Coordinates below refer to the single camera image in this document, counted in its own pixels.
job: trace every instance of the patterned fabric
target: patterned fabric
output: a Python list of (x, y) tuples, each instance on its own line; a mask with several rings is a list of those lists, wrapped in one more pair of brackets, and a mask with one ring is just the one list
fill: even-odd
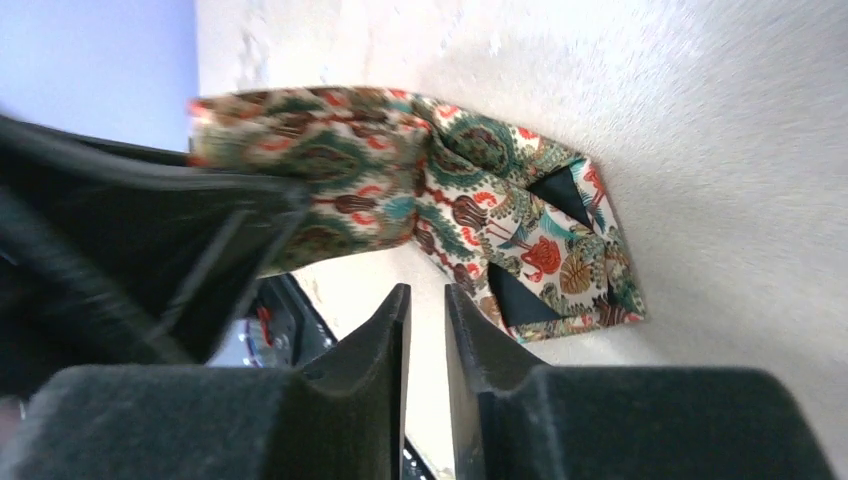
[[(302, 228), (273, 271), (414, 240), (519, 341), (641, 320), (621, 232), (584, 155), (521, 127), (379, 88), (255, 91), (192, 103), (190, 163), (295, 177), (312, 187)], [(570, 169), (584, 226), (527, 191)], [(561, 319), (506, 325), (497, 265)]]

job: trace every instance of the fabric fold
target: fabric fold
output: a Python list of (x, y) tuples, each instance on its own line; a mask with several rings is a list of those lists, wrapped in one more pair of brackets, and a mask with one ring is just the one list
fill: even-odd
[[(239, 93), (199, 99), (191, 115), (190, 164), (294, 177), (312, 188), (309, 217), (269, 274), (412, 240), (518, 341), (644, 317), (600, 177), (573, 149), (395, 89)], [(528, 191), (558, 172), (573, 178), (588, 225)], [(504, 318), (492, 265), (559, 318)]]

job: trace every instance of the folded fabric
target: folded fabric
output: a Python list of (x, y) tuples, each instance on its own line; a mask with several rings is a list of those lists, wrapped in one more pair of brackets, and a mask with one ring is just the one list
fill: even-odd
[[(191, 115), (190, 164), (312, 187), (269, 274), (414, 240), (518, 341), (644, 316), (598, 173), (564, 145), (381, 88), (239, 93), (199, 99)], [(528, 293), (548, 313), (513, 299)]]

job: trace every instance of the gray surface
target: gray surface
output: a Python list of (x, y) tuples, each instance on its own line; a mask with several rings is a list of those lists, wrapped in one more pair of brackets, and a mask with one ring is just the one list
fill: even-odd
[[(205, 94), (234, 86), (226, 12), (239, 3), (198, 9)], [(764, 367), (798, 396), (848, 477), (848, 3), (321, 0), (268, 8), (272, 86), (416, 90), (596, 158), (650, 323), (532, 351), (565, 364)], [(421, 330), (410, 389), (423, 381), (435, 391), (436, 375), (424, 373), (442, 368), (443, 337), (424, 325), (442, 321), (442, 287), (431, 266), (403, 251), (308, 275), (331, 322), (365, 318), (345, 299), (370, 303), (367, 310), (387, 285), (412, 283)], [(378, 257), (400, 263), (378, 266)], [(363, 272), (369, 284), (355, 282)], [(408, 425), (423, 453), (446, 467), (446, 392), (431, 398), (410, 403)]]

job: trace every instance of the cloth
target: cloth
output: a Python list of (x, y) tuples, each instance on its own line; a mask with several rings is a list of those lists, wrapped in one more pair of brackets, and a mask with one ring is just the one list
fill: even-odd
[[(190, 111), (191, 165), (312, 188), (311, 211), (269, 274), (414, 241), (518, 341), (644, 317), (598, 172), (565, 145), (394, 89), (253, 91), (198, 99)], [(563, 172), (586, 224), (528, 191)], [(505, 320), (490, 283), (495, 268), (557, 318)]]

